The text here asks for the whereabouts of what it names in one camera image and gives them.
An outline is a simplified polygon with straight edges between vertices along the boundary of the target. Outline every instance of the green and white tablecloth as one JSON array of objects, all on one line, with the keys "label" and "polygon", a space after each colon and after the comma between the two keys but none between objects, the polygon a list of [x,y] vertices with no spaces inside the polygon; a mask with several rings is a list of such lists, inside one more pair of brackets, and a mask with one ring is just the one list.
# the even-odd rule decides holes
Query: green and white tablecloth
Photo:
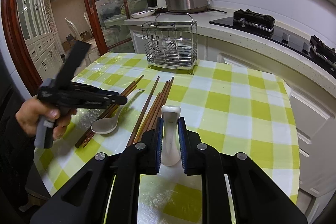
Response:
[{"label": "green and white tablecloth", "polygon": [[[125,107],[119,127],[107,135],[96,134],[89,144],[74,144],[95,120],[97,110],[79,110],[65,136],[51,149],[35,151],[35,164],[53,195],[97,152],[121,153],[157,78],[164,83],[175,77],[167,105],[179,105],[189,130],[219,152],[248,154],[296,202],[299,186],[299,150],[293,112],[279,77],[256,70],[199,61],[195,74],[148,68],[144,54],[107,53],[88,66],[74,81],[121,92],[144,74],[144,88]],[[138,223],[200,223],[201,178],[187,177],[181,162],[161,166],[156,176],[142,176]]]}]

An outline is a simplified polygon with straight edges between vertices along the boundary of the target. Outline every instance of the wooden chopstick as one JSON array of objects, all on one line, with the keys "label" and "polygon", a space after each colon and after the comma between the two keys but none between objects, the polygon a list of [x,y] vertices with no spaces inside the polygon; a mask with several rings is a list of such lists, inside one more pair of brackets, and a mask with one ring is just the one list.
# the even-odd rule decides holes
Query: wooden chopstick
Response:
[{"label": "wooden chopstick", "polygon": [[[124,96],[128,96],[128,95],[130,95],[131,94],[131,92],[133,91],[133,90],[135,90],[135,88],[137,87],[137,85],[134,85],[131,89],[129,89],[128,91],[127,91],[127,93],[124,95]],[[112,109],[111,109],[111,114],[119,107],[120,105],[115,105],[115,107],[113,107]],[[83,141],[83,143],[82,143],[82,147],[85,147],[87,144],[88,144],[88,142],[93,138],[93,136],[95,135],[95,133],[91,130],[91,132],[90,132],[90,134],[89,134],[89,136],[87,136],[86,138],[85,138],[85,140]]]},{"label": "wooden chopstick", "polygon": [[[167,101],[167,98],[168,98],[168,95],[169,95],[169,92],[170,92],[170,89],[171,89],[171,86],[173,85],[173,82],[174,82],[174,77],[172,77],[172,79],[170,80],[170,84],[169,84],[169,87],[168,87],[168,90],[163,98],[163,102],[161,104],[161,107],[159,109],[159,112],[157,114],[157,117],[161,117],[161,108],[162,106],[164,106],[166,104],[166,101]],[[152,126],[152,129],[154,129],[156,127],[156,124],[154,122],[153,126]]]},{"label": "wooden chopstick", "polygon": [[[144,75],[141,75],[136,81],[133,81],[132,83],[130,83],[130,85],[120,94],[122,96],[125,96],[125,93],[131,89],[134,85],[136,85],[142,78],[144,77]],[[106,117],[106,114],[108,114],[112,108],[115,106],[115,104],[111,104],[96,120],[102,119]],[[85,133],[79,138],[79,140],[77,141],[77,143],[75,144],[76,148],[79,148],[83,141],[85,140],[85,138],[87,136],[89,136],[92,133],[91,131],[91,127],[89,127]]]},{"label": "wooden chopstick", "polygon": [[134,126],[134,129],[133,129],[133,131],[132,131],[132,133],[131,133],[131,136],[130,136],[130,138],[129,138],[129,140],[128,140],[128,143],[127,143],[127,146],[126,146],[126,147],[129,147],[129,146],[132,145],[133,142],[134,142],[134,139],[135,139],[135,137],[136,137],[136,135],[137,135],[137,132],[138,132],[139,127],[140,127],[140,124],[141,124],[141,122],[142,122],[143,116],[145,115],[145,112],[146,112],[147,107],[148,107],[148,105],[149,105],[149,103],[150,103],[150,101],[151,101],[151,98],[152,98],[153,93],[154,93],[154,90],[155,90],[155,88],[156,88],[156,86],[157,86],[157,84],[158,84],[158,82],[159,82],[159,79],[160,79],[160,76],[157,77],[156,82],[154,83],[154,86],[152,87],[152,90],[151,90],[150,94],[148,95],[148,98],[147,98],[147,100],[146,100],[146,102],[145,102],[145,105],[143,106],[143,108],[142,108],[142,110],[141,110],[141,113],[140,113],[140,115],[139,115],[139,118],[138,118],[138,120],[137,120],[137,122],[136,122],[136,124],[135,124],[135,126]]},{"label": "wooden chopstick", "polygon": [[156,96],[156,98],[155,98],[155,100],[154,100],[151,108],[149,109],[149,112],[147,113],[147,116],[146,116],[145,120],[143,121],[142,126],[141,126],[140,130],[138,131],[138,134],[135,137],[135,140],[134,140],[133,143],[137,143],[139,140],[141,140],[142,134],[143,134],[143,132],[145,132],[145,130],[144,130],[145,126],[146,125],[148,126],[148,120],[152,117],[152,114],[155,111],[155,108],[156,108],[156,106],[157,106],[157,104],[159,102],[160,95],[161,95],[161,92],[159,92],[157,94],[157,96]]},{"label": "wooden chopstick", "polygon": [[161,109],[162,107],[162,102],[163,102],[163,99],[164,97],[166,96],[166,93],[168,92],[168,88],[170,86],[170,80],[168,81],[167,85],[165,85],[164,87],[164,90],[163,92],[161,93],[161,98],[160,98],[160,101],[159,103],[157,104],[157,107],[156,107],[156,110],[154,112],[154,115],[151,119],[151,122],[148,124],[148,127],[147,127],[147,130],[151,130],[153,127],[155,128],[155,123],[157,121],[157,118],[158,118],[158,113],[159,113],[159,110]]}]

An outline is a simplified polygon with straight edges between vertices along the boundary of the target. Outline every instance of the silver bolt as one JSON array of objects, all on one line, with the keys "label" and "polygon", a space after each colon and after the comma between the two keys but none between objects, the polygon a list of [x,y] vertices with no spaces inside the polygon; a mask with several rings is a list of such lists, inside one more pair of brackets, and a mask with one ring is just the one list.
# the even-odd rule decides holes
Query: silver bolt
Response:
[{"label": "silver bolt", "polygon": [[240,159],[240,160],[246,160],[247,159],[247,155],[243,152],[239,152],[237,154],[237,158]]},{"label": "silver bolt", "polygon": [[96,160],[103,160],[103,159],[105,159],[105,153],[99,152],[94,156],[94,158]]},{"label": "silver bolt", "polygon": [[146,145],[144,143],[137,143],[135,145],[135,148],[139,149],[139,150],[144,149],[145,147],[146,147]]},{"label": "silver bolt", "polygon": [[205,143],[199,143],[199,144],[197,145],[197,148],[198,148],[199,150],[205,150],[205,149],[208,148],[208,146],[207,146]]}]

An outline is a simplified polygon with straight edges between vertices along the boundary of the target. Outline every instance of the white plate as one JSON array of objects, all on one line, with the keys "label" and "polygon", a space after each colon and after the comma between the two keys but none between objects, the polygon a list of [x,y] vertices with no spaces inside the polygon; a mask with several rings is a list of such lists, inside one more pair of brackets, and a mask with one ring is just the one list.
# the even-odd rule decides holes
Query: white plate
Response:
[{"label": "white plate", "polygon": [[137,12],[135,14],[132,14],[131,17],[134,17],[134,18],[148,17],[154,13],[155,13],[155,10],[142,11],[142,12]]}]

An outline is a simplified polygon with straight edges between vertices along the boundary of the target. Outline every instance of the wire rack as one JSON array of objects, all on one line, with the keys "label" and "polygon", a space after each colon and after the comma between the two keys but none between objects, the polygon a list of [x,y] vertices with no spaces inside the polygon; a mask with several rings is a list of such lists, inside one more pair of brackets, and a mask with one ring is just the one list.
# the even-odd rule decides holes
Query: wire rack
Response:
[{"label": "wire rack", "polygon": [[[159,17],[170,15],[189,20],[158,20]],[[141,27],[149,67],[185,69],[194,74],[194,66],[197,66],[197,22],[190,14],[160,14],[155,22],[144,23]]]}]

